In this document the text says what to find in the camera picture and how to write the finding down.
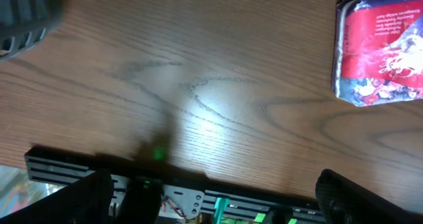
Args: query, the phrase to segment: green led light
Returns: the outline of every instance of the green led light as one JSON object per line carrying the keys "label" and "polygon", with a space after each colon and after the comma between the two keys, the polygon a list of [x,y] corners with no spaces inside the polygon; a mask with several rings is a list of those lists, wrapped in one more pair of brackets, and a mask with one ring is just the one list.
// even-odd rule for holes
{"label": "green led light", "polygon": [[288,224],[296,224],[296,223],[297,223],[297,219],[291,218]]}
{"label": "green led light", "polygon": [[262,222],[265,217],[266,217],[266,214],[264,214],[264,213],[257,213],[256,219],[254,219],[254,222]]}
{"label": "green led light", "polygon": [[162,148],[157,148],[154,150],[154,159],[156,161],[162,161],[165,159],[166,153],[165,150]]}

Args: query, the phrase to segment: metal plate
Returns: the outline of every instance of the metal plate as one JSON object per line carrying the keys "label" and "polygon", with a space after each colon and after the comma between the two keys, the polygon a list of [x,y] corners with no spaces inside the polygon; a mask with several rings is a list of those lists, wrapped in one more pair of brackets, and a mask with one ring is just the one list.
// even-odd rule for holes
{"label": "metal plate", "polygon": [[[203,192],[170,185],[163,185],[163,190],[165,196],[184,212],[187,219],[195,218],[199,214],[204,199]],[[166,211],[168,209],[172,210],[169,205],[166,205]]]}

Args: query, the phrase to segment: cable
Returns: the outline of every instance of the cable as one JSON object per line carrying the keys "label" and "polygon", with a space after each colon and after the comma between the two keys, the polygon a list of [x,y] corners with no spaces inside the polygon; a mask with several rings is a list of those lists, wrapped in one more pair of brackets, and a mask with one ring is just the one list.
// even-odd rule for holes
{"label": "cable", "polygon": [[161,202],[161,207],[163,208],[163,212],[166,212],[166,203],[164,201]]}
{"label": "cable", "polygon": [[182,210],[180,210],[180,212],[179,212],[178,208],[175,206],[175,204],[172,202],[172,200],[169,197],[165,197],[165,200],[171,206],[173,211],[176,212],[176,214],[178,214],[180,217],[183,217],[183,218],[186,217]]}

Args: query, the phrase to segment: wooden surface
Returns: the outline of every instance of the wooden surface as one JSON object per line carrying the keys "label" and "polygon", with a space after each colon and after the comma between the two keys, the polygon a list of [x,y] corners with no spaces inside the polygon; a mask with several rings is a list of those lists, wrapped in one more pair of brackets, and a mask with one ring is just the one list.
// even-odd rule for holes
{"label": "wooden surface", "polygon": [[314,197],[331,168],[422,210],[423,102],[355,108],[330,89],[337,0],[69,0],[60,28],[0,66],[0,164],[30,142],[170,162]]}

